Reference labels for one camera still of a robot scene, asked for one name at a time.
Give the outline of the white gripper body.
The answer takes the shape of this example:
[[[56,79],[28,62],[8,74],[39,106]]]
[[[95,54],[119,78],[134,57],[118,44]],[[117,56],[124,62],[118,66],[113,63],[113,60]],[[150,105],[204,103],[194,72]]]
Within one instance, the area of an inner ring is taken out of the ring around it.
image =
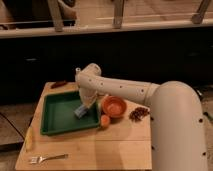
[[[79,95],[82,104],[87,108],[90,108],[97,99],[97,92],[91,89],[80,88]]]

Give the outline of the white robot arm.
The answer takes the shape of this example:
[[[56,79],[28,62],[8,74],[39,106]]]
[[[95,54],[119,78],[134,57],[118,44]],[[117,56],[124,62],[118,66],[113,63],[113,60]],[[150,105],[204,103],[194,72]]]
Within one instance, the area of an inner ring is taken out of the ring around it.
[[[208,171],[202,105],[189,85],[106,78],[95,63],[77,68],[75,82],[84,104],[101,92],[150,109],[152,171]]]

